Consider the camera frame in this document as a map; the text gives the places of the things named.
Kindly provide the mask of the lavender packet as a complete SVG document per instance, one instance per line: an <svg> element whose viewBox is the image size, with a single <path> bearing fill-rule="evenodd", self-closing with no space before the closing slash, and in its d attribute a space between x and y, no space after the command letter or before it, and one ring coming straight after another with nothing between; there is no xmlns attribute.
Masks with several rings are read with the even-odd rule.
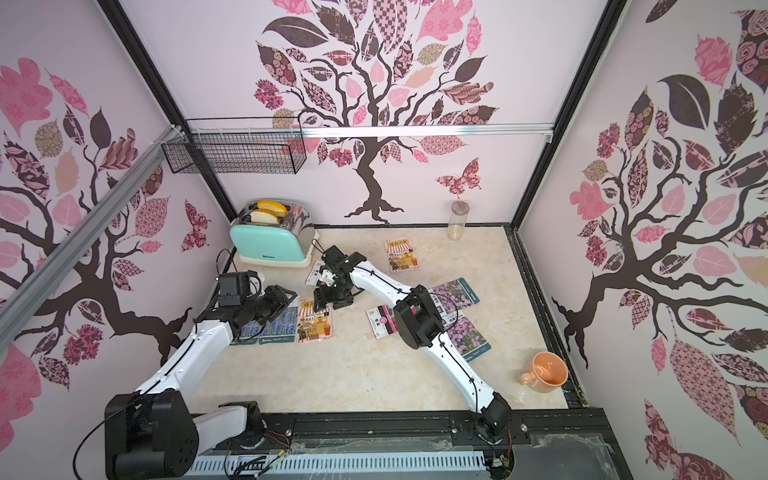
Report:
<svg viewBox="0 0 768 480"><path fill-rule="evenodd" d="M264 326L260 324L248 324L232 340L231 345L248 345L257 341L257 338L263 333Z"/></svg>
<svg viewBox="0 0 768 480"><path fill-rule="evenodd" d="M260 345L272 343L294 343L297 335L298 307L289 306L283 313L269 322L258 337Z"/></svg>

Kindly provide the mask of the sunflower shop packet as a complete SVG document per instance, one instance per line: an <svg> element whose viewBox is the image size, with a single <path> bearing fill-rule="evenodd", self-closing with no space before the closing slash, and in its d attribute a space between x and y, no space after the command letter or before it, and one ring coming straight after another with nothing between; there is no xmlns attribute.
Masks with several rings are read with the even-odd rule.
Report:
<svg viewBox="0 0 768 480"><path fill-rule="evenodd" d="M300 300L298 304L296 335L299 344L328 340L333 334L333 310L326 306L316 311L313 300Z"/></svg>
<svg viewBox="0 0 768 480"><path fill-rule="evenodd" d="M409 271L420 267L415 246L410 238L402 237L387 240L384 242L384 247L392 273Z"/></svg>

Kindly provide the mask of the pink flower packet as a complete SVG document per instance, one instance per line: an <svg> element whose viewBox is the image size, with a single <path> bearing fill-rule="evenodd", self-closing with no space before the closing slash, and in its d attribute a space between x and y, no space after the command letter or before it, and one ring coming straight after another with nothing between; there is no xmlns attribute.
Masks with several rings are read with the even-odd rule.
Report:
<svg viewBox="0 0 768 480"><path fill-rule="evenodd" d="M376 340L397 332L393 310L387 305L380 305L366 312L366 318Z"/></svg>
<svg viewBox="0 0 768 480"><path fill-rule="evenodd" d="M308 286L317 286L318 283L322 283L324 268L325 264L322 260L315 261L305 279L305 284Z"/></svg>

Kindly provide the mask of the purple flower packet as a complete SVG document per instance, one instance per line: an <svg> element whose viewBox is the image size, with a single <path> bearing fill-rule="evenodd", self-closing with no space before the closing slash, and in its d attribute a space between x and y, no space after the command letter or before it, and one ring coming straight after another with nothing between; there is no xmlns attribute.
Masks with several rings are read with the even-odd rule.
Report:
<svg viewBox="0 0 768 480"><path fill-rule="evenodd" d="M480 302L478 295L463 277L432 287L430 293L444 313L452 313Z"/></svg>
<svg viewBox="0 0 768 480"><path fill-rule="evenodd" d="M464 316L461 316L448 328L447 334L467 362L471 362L491 350L491 344Z"/></svg>

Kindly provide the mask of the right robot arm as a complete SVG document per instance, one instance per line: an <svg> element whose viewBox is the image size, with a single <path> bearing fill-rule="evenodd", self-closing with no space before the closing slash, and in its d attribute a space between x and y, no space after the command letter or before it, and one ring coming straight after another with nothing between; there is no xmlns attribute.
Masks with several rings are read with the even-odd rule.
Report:
<svg viewBox="0 0 768 480"><path fill-rule="evenodd" d="M324 248L317 242L313 247L321 253L326 277L313 291L317 310L350 306L357 293L373 295L393 310L397 333L403 342L414 350L424 351L452 379L474 414L477 435L493 444L507 436L511 406L475 372L454 345L432 292L423 285L412 287L396 281L358 252L346 255L336 246Z"/></svg>

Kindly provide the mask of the mint green toaster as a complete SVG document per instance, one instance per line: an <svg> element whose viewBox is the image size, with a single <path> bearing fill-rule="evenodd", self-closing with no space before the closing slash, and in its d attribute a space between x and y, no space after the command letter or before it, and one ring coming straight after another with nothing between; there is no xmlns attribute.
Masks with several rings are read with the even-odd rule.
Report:
<svg viewBox="0 0 768 480"><path fill-rule="evenodd" d="M271 200L289 208L279 225L254 224L249 214L257 202ZM245 204L230 225L230 238L238 258L248 264L280 268L309 265L313 241L320 237L305 206L288 200L254 199Z"/></svg>

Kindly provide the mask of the pale toast slice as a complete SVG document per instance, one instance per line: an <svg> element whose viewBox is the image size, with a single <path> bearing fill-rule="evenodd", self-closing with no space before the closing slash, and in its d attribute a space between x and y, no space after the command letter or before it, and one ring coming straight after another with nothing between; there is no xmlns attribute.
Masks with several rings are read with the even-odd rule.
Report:
<svg viewBox="0 0 768 480"><path fill-rule="evenodd" d="M281 218L269 210L257 209L251 211L249 214L249 219L250 222L254 224L279 225L281 223Z"/></svg>

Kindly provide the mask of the yellow toast slice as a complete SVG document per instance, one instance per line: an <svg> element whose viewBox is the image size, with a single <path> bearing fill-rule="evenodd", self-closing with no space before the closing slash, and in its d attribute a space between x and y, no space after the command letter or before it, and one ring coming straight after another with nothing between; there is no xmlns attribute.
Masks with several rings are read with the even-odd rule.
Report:
<svg viewBox="0 0 768 480"><path fill-rule="evenodd" d="M268 211L278 218L285 217L289 212L289 208L287 206L271 200L258 201L257 209L260 211Z"/></svg>

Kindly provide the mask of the clear glass jar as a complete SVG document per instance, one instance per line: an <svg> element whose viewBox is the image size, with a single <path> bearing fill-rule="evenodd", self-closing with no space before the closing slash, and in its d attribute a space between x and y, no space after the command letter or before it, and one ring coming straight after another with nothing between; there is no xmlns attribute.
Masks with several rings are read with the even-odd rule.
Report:
<svg viewBox="0 0 768 480"><path fill-rule="evenodd" d="M465 201L457 200L451 204L451 217L446 229L449 239L459 240L462 238L469 212L470 206Z"/></svg>

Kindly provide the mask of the white vented strip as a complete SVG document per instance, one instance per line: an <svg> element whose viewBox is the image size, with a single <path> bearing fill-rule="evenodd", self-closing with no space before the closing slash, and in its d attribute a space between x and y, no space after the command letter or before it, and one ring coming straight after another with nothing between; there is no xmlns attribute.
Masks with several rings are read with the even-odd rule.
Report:
<svg viewBox="0 0 768 480"><path fill-rule="evenodd" d="M484 455L474 451L287 453L208 455L195 460L186 479L342 479L378 475L484 475Z"/></svg>

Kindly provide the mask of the orange cup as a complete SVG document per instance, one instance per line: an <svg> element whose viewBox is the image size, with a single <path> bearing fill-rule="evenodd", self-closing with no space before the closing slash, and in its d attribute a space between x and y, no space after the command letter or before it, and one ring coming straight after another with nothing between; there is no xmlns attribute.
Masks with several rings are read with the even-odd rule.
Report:
<svg viewBox="0 0 768 480"><path fill-rule="evenodd" d="M519 377L519 383L539 393L562 387L569 379L565 361L551 352L537 353Z"/></svg>

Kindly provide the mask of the aluminium rail back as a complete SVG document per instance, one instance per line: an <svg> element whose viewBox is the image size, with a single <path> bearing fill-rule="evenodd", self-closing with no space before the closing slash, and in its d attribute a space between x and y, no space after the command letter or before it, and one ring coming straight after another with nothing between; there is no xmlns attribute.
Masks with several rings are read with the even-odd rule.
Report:
<svg viewBox="0 0 768 480"><path fill-rule="evenodd" d="M301 127L271 129L256 127L193 128L193 134L301 134L304 138L332 137L427 137L470 135L545 135L551 136L554 125L547 123L514 123L484 125L432 125L432 126L357 126L357 127Z"/></svg>

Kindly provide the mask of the aluminium rail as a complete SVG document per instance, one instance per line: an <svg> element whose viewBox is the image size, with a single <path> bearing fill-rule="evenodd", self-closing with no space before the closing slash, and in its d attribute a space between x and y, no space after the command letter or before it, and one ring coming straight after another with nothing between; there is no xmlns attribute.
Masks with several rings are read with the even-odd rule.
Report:
<svg viewBox="0 0 768 480"><path fill-rule="evenodd" d="M55 288L65 279L85 252L107 229L113 217L129 203L156 167L162 162L162 145L182 136L182 129L170 125L166 131L122 176L116 186L87 213L82 222L55 247L43 265L15 291L1 308L1 347L18 335Z"/></svg>
<svg viewBox="0 0 768 480"><path fill-rule="evenodd" d="M470 135L545 135L551 136L554 125L547 123L514 123L484 125L432 125L432 126L357 126L357 127L301 127L271 129L256 127L193 128L193 134L301 134L304 138L332 137L427 137Z"/></svg>

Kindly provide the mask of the aluminium rail left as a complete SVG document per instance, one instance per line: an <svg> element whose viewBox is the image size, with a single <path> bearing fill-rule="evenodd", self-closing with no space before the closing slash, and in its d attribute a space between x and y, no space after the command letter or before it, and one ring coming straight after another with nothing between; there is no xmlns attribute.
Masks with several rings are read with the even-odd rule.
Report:
<svg viewBox="0 0 768 480"><path fill-rule="evenodd" d="M182 136L182 129L170 125L166 131L122 176L116 186L87 213L82 222L55 247L43 265L15 291L1 308L1 347L18 335L55 288L65 279L85 252L107 229L113 217L129 203L156 167L162 162L162 145Z"/></svg>

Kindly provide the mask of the black base frame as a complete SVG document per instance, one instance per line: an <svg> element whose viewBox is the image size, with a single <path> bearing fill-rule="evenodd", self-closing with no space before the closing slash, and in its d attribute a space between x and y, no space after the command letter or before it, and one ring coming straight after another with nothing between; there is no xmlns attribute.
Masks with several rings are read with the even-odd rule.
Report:
<svg viewBox="0 0 768 480"><path fill-rule="evenodd" d="M484 441L467 410L262 413L261 439L242 435L199 455L458 452L484 455L486 473L342 479L627 479L631 472L597 408L515 410L507 436Z"/></svg>

